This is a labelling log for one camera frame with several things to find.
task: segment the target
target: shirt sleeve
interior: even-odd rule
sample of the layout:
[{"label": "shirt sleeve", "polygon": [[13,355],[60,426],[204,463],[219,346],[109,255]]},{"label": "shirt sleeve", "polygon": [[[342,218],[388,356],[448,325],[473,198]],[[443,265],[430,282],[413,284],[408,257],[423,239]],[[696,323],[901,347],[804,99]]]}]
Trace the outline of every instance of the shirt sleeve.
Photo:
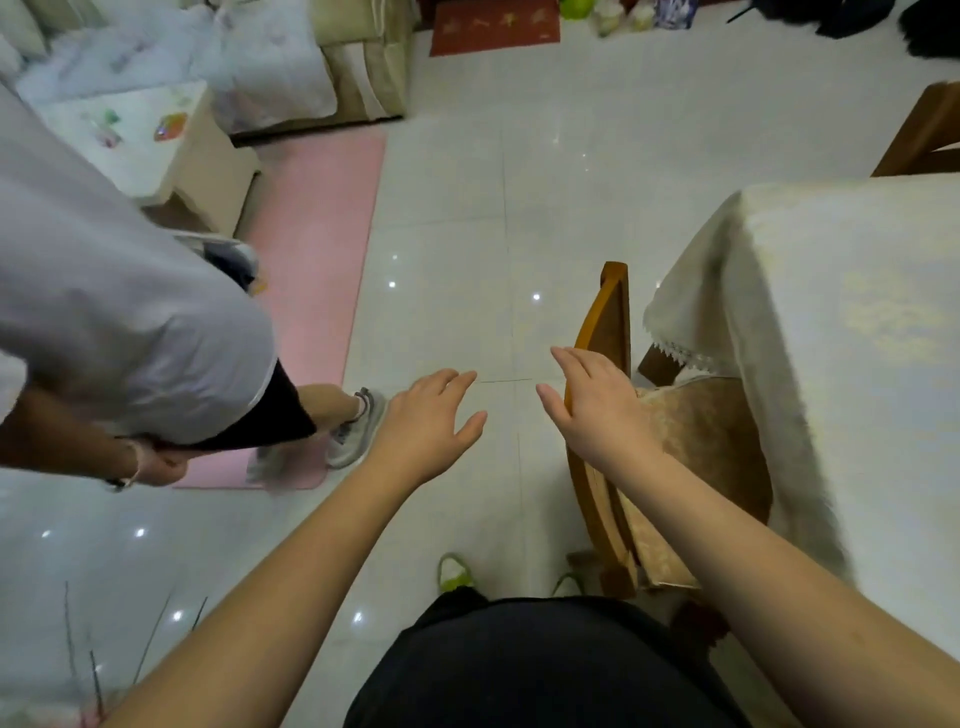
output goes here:
[{"label": "shirt sleeve", "polygon": [[27,383],[27,363],[0,350],[0,423],[13,410]]}]

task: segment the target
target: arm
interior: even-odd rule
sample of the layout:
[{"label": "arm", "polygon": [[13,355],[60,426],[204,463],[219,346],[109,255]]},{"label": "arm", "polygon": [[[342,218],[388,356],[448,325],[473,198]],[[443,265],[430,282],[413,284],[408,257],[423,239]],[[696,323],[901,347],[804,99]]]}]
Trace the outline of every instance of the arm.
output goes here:
[{"label": "arm", "polygon": [[475,378],[444,370],[397,395],[364,463],[132,690],[106,726],[278,726],[387,523],[480,438],[484,412],[453,429]]},{"label": "arm", "polygon": [[[170,463],[144,447],[139,480],[165,485],[183,477],[186,464]],[[102,479],[132,477],[136,450],[82,422],[46,390],[28,383],[0,423],[0,466]]]},{"label": "arm", "polygon": [[960,725],[960,664],[666,455],[609,359],[553,353],[573,411],[539,385],[550,418],[663,534],[805,725]]}]

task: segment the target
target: forearm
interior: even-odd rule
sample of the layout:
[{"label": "forearm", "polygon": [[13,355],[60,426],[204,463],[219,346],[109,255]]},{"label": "forearm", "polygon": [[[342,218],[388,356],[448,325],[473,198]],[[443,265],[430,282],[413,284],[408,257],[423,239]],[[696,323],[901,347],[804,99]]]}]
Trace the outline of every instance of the forearm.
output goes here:
[{"label": "forearm", "polygon": [[278,726],[380,533],[412,487],[365,463],[110,717],[109,728]]},{"label": "forearm", "polygon": [[0,424],[0,465],[112,479],[134,474],[136,453],[99,426],[78,420],[54,395],[28,384]]},{"label": "forearm", "polygon": [[672,457],[611,476],[806,725],[960,724],[960,665]]}]

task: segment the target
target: person in white shirt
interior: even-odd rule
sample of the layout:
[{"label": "person in white shirt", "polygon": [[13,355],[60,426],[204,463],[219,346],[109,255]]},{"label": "person in white shirt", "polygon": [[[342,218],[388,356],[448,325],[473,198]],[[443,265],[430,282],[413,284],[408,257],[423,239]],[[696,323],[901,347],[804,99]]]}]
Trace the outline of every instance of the person in white shirt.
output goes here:
[{"label": "person in white shirt", "polygon": [[0,86],[0,466],[165,485],[196,453],[276,464],[333,431],[344,467],[384,409],[295,387],[260,306]]}]

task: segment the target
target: table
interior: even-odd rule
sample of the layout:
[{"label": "table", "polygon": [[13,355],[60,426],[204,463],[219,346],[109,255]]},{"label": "table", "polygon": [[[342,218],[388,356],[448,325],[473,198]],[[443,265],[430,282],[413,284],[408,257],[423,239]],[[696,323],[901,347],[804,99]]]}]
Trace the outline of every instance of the table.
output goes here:
[{"label": "table", "polygon": [[741,376],[770,525],[960,659],[960,175],[727,200],[644,314]]},{"label": "table", "polygon": [[[212,103],[206,82],[196,81],[64,101],[36,113],[160,224],[233,235],[259,162],[252,149],[233,147]],[[109,110],[119,117],[112,128],[121,137],[112,148],[97,138],[93,122]],[[161,117],[180,111],[188,114],[183,133],[155,141]]]}]

